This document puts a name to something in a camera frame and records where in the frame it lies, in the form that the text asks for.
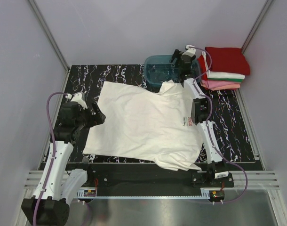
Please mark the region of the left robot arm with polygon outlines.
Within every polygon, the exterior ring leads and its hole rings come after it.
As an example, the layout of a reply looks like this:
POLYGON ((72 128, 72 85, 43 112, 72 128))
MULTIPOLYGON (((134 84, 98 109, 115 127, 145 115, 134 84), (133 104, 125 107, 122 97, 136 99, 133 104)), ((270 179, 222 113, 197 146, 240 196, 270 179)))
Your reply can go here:
POLYGON ((21 209, 33 226, 64 226, 70 204, 79 189, 93 184, 95 178, 88 168, 73 169, 65 182, 66 165, 82 130, 104 123, 106 117, 97 103, 86 108, 77 101, 60 108, 59 125, 51 133, 50 153, 41 179, 32 197, 23 199, 21 209))

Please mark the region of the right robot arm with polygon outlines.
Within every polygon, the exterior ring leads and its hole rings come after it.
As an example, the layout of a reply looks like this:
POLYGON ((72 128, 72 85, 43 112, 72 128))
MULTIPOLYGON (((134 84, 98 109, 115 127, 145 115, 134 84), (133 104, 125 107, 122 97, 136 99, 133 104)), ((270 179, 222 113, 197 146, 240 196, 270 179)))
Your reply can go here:
POLYGON ((213 112, 212 100, 198 86, 198 78, 201 75, 193 75, 191 65, 196 58, 195 46, 187 45, 186 51, 178 49, 171 56, 170 63, 179 67, 179 82, 192 97, 191 120, 197 126, 207 154, 206 182, 211 186, 224 188, 228 182, 229 170, 223 159, 214 133, 214 122, 210 117, 213 112))

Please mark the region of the white t-shirt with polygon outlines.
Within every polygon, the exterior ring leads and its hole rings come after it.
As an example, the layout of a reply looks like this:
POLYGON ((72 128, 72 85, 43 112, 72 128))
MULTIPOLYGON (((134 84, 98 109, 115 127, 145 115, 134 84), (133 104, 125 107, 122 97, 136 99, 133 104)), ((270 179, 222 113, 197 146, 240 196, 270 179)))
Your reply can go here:
POLYGON ((157 93, 106 81, 98 106, 103 124, 89 130, 85 154, 134 158, 168 170, 197 170, 203 139, 191 121, 192 97, 164 82, 157 93))

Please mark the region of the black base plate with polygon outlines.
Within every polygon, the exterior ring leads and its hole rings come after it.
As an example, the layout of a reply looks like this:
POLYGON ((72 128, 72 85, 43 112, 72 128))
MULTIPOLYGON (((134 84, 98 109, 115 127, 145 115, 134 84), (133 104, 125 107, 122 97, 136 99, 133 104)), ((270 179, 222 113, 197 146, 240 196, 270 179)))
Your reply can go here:
POLYGON ((160 185, 179 184, 186 186, 234 188, 232 174, 222 179, 210 179, 206 171, 163 169, 154 163, 68 163, 66 170, 76 168, 89 170, 89 175, 96 178, 99 187, 125 185, 160 185))

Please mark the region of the dark red folded shirt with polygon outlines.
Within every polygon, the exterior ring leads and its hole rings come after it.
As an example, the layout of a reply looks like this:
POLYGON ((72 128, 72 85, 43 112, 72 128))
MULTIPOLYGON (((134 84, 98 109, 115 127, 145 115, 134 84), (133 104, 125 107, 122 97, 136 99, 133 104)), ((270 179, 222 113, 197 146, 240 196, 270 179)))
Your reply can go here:
POLYGON ((207 65, 213 72, 250 75, 250 66, 240 48, 205 47, 207 65))

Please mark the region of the teal plastic bin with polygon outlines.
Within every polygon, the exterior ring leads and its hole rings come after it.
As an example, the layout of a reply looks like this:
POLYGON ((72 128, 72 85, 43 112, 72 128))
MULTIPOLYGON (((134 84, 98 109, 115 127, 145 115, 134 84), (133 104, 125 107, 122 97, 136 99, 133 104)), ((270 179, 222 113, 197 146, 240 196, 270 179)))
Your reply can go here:
MULTIPOLYGON (((175 83, 182 82, 178 79, 178 68, 169 62, 171 56, 172 55, 155 55, 146 59, 144 63, 144 77, 150 87, 159 88, 162 83, 170 80, 175 83)), ((199 63, 195 59, 191 65, 191 74, 188 74, 186 78, 196 78, 200 74, 199 63)))

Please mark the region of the pink folded shirt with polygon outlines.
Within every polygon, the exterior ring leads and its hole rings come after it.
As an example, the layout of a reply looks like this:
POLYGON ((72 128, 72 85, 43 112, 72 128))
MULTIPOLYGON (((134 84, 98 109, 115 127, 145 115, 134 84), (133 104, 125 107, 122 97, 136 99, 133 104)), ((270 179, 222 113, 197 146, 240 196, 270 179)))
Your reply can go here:
POLYGON ((206 81, 202 80, 200 84, 212 91, 215 90, 222 90, 222 89, 238 89, 240 88, 239 82, 232 82, 232 81, 206 81))

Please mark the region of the green folded shirt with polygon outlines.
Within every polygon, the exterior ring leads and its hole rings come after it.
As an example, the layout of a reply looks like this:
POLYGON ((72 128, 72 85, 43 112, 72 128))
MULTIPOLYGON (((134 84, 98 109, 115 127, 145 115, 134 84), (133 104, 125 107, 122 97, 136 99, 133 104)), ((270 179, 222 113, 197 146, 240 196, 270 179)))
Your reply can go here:
POLYGON ((228 79, 228 78, 210 78, 208 81, 228 81, 228 82, 240 82, 242 83, 244 79, 228 79))

